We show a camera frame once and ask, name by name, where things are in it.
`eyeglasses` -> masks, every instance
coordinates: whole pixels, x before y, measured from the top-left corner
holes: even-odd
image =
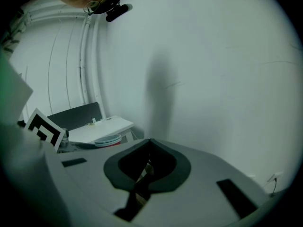
[[[101,3],[104,0],[101,1],[90,1],[85,5],[85,8],[83,9],[84,12],[86,12],[88,15],[92,15],[101,5]]]

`white table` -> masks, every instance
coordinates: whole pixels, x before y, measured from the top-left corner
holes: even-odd
[[[126,136],[127,142],[131,142],[134,140],[130,130],[133,126],[133,122],[118,116],[113,116],[102,122],[85,125],[70,131],[69,141],[94,143],[94,141],[99,138],[120,134],[121,136]]]

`white wall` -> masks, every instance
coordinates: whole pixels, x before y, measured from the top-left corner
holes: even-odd
[[[261,186],[283,171],[276,191],[286,188],[302,153],[303,59],[279,6],[273,0],[123,2],[133,10],[99,32],[108,114],[133,121],[145,137],[214,153],[255,174]]]
[[[81,105],[77,84],[78,39],[83,19],[45,20],[28,26],[10,62],[34,90],[27,120],[38,108],[46,116]]]

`black strip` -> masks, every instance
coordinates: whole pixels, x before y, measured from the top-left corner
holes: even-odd
[[[78,159],[74,159],[74,160],[63,161],[62,165],[64,167],[68,167],[68,166],[78,165],[78,164],[81,164],[81,163],[84,163],[84,162],[87,162],[87,160],[84,159],[84,158],[78,158]]]
[[[240,218],[244,218],[254,212],[257,207],[241,192],[241,190],[229,179],[217,182],[221,191],[227,197]]]

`stacked plates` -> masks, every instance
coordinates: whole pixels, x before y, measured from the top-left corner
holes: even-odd
[[[117,134],[117,135],[111,135],[97,139],[95,141],[95,146],[105,147],[105,146],[119,145],[120,143],[121,143],[121,135]]]

